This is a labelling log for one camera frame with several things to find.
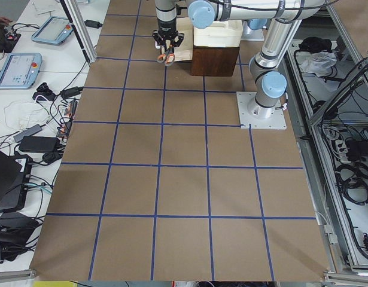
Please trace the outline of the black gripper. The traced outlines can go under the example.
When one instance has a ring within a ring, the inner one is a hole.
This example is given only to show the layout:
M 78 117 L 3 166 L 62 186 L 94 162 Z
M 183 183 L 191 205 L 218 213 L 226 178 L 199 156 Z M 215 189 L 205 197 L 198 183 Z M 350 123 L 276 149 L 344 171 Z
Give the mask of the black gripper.
M 179 47 L 184 40 L 184 34 L 177 30 L 173 32 L 164 32 L 153 30 L 152 37 L 155 41 L 157 49 L 163 47 L 165 51 L 174 52 L 176 47 Z

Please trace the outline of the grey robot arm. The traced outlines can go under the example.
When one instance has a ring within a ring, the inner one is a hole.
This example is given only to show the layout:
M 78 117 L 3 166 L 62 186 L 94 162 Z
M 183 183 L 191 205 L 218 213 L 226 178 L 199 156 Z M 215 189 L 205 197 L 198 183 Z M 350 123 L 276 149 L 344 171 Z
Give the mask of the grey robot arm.
M 184 40 L 177 29 L 180 7 L 176 1 L 155 1 L 158 28 L 152 36 L 163 54 L 158 62 L 170 66 L 174 51 Z M 261 41 L 262 47 L 253 58 L 253 69 L 274 70 L 303 19 L 313 16 L 326 1 L 187 1 L 186 9 L 192 25 L 198 29 L 214 22 L 244 22 L 242 40 Z

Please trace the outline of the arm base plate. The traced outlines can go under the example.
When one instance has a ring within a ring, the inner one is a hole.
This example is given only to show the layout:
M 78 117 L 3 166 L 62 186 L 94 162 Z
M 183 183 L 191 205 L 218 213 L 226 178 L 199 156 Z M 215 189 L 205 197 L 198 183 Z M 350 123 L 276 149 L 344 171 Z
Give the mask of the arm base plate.
M 240 128 L 257 130 L 285 130 L 287 128 L 284 111 L 278 99 L 271 108 L 263 108 L 256 103 L 256 92 L 236 93 Z
M 241 40 L 243 41 L 263 41 L 263 27 L 266 25 L 266 19 L 250 19 L 242 22 L 243 32 Z

